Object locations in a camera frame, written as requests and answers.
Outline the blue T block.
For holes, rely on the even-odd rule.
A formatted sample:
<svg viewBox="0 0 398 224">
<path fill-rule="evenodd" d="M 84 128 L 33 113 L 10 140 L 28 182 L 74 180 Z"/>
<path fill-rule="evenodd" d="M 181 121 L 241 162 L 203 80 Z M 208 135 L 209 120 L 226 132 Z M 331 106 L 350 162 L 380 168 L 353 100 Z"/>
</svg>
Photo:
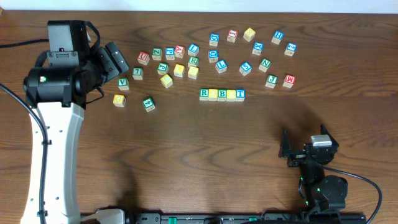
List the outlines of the blue T block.
<svg viewBox="0 0 398 224">
<path fill-rule="evenodd" d="M 236 89 L 235 101 L 244 101 L 246 97 L 246 91 L 244 89 Z"/>
</svg>

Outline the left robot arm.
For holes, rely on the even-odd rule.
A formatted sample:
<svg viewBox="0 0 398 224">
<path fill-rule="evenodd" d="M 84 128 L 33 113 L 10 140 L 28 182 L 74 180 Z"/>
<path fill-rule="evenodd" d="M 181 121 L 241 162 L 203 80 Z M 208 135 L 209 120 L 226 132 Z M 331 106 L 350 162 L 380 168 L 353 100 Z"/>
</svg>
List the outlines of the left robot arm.
<svg viewBox="0 0 398 224">
<path fill-rule="evenodd" d="M 114 42 L 91 42 L 89 21 L 49 21 L 50 48 L 23 86 L 32 124 L 32 162 L 22 223 L 80 223 L 77 146 L 87 94 L 129 70 Z"/>
</svg>

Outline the green B block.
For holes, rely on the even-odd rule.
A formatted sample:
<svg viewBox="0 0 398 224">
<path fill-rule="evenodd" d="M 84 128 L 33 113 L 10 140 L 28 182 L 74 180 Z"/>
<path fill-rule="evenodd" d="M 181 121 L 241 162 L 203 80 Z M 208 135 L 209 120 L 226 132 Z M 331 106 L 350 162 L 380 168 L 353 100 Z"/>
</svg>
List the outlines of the green B block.
<svg viewBox="0 0 398 224">
<path fill-rule="evenodd" d="M 227 90 L 226 89 L 218 89 L 218 101 L 226 101 L 227 99 Z"/>
</svg>

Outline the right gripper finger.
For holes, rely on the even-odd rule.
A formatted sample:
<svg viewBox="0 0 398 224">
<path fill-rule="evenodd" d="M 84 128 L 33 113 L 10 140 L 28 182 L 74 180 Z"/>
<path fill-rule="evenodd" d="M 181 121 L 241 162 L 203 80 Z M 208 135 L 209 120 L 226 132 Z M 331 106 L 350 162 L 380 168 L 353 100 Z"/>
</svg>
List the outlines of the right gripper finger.
<svg viewBox="0 0 398 224">
<path fill-rule="evenodd" d="M 320 133 L 321 135 L 327 135 L 330 139 L 332 139 L 332 135 L 329 133 L 329 131 L 327 130 L 327 128 L 325 127 L 324 124 L 320 125 Z"/>
<path fill-rule="evenodd" d="M 291 144 L 289 141 L 287 131 L 285 129 L 282 130 L 282 140 L 281 140 L 281 144 L 280 144 L 280 150 L 281 151 L 290 151 L 291 150 Z"/>
</svg>

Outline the yellow O block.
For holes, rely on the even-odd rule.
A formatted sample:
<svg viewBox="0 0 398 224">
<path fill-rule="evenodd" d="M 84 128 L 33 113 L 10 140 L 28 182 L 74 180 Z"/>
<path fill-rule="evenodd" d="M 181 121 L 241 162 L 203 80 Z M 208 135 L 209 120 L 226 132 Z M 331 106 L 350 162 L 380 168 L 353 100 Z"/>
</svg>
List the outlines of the yellow O block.
<svg viewBox="0 0 398 224">
<path fill-rule="evenodd" d="M 236 101 L 236 90 L 226 91 L 226 101 Z"/>
<path fill-rule="evenodd" d="M 209 101 L 217 101 L 218 100 L 218 89 L 209 89 L 208 90 L 208 100 Z"/>
</svg>

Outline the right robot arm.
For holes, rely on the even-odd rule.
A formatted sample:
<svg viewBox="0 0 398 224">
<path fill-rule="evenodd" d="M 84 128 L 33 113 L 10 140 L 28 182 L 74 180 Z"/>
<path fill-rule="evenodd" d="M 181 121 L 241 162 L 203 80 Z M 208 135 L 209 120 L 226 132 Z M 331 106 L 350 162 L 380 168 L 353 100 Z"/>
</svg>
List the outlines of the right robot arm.
<svg viewBox="0 0 398 224">
<path fill-rule="evenodd" d="M 324 125 L 302 150 L 293 149 L 287 131 L 282 131 L 279 157 L 287 159 L 288 167 L 300 169 L 298 191 L 307 204 L 306 210 L 299 213 L 301 222 L 341 222 L 340 210 L 346 206 L 348 182 L 336 175 L 326 175 L 324 168 L 334 159 L 338 147 Z"/>
</svg>

